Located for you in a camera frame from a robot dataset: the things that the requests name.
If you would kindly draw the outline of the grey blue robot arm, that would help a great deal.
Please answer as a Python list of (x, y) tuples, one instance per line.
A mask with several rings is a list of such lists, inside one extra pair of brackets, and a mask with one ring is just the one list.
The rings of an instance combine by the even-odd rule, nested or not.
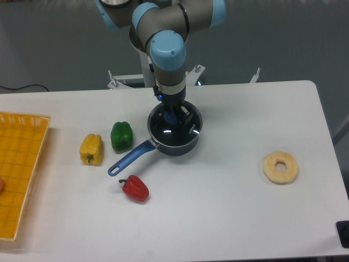
[(134, 46), (150, 58), (154, 95), (162, 103), (169, 124), (186, 124), (192, 112), (186, 95), (185, 42), (190, 33), (222, 23), (225, 1), (97, 1), (105, 23), (129, 27)]

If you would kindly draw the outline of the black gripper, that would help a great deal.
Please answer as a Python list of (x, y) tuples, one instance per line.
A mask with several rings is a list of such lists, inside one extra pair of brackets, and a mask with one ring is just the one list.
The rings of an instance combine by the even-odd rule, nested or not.
[(179, 106), (179, 125), (191, 127), (193, 125), (194, 108), (193, 105), (182, 105), (186, 96), (186, 86), (182, 84), (166, 86), (156, 84), (153, 86), (156, 99), (163, 104), (164, 114), (171, 112), (171, 106)]

